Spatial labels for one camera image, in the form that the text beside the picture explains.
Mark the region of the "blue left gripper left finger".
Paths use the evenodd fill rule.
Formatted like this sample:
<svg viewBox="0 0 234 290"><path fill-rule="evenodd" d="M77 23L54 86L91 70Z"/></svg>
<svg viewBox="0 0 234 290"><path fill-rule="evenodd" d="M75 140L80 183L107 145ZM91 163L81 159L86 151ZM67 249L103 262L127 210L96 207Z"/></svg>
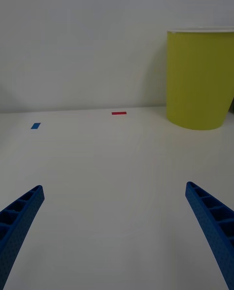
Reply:
<svg viewBox="0 0 234 290"><path fill-rule="evenodd" d="M0 289L4 289L13 264L44 201L38 185L0 212Z"/></svg>

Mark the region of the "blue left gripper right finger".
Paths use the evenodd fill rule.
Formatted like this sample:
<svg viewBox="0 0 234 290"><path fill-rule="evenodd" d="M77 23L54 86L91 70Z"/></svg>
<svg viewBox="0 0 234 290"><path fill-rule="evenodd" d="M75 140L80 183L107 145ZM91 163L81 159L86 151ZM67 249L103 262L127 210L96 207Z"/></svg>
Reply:
<svg viewBox="0 0 234 290"><path fill-rule="evenodd" d="M228 289L234 289L234 211L188 182L185 197L209 243Z"/></svg>

